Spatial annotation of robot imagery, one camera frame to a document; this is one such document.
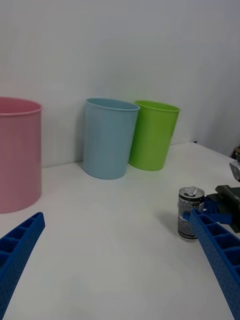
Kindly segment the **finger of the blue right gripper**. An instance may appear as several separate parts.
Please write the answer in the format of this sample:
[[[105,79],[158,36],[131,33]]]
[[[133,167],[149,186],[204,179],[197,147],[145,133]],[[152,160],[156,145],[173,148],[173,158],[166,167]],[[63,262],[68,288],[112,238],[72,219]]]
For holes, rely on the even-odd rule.
[[[205,214],[219,214],[220,198],[218,195],[207,195],[204,198],[204,213]]]
[[[233,216],[230,213],[212,213],[211,219],[223,225],[233,224]]]

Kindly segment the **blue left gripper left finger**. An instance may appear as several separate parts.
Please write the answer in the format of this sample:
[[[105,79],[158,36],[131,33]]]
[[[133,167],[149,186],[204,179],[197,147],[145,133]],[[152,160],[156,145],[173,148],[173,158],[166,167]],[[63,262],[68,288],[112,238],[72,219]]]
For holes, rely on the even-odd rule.
[[[0,239],[0,319],[44,228],[44,215],[37,212]]]

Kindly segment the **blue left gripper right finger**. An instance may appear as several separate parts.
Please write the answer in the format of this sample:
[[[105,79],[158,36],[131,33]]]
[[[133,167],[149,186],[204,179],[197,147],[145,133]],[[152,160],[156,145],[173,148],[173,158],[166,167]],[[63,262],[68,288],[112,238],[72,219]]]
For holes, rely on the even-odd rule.
[[[240,319],[240,239],[196,209],[190,223],[233,318]]]

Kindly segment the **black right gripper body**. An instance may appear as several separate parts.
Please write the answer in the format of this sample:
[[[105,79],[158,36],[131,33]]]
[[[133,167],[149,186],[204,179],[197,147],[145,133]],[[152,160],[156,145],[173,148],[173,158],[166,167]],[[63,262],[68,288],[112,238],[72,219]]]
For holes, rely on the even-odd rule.
[[[218,195],[220,213],[232,215],[232,224],[229,225],[235,233],[240,232],[240,188],[228,185],[219,185],[215,188],[216,193],[208,195]]]

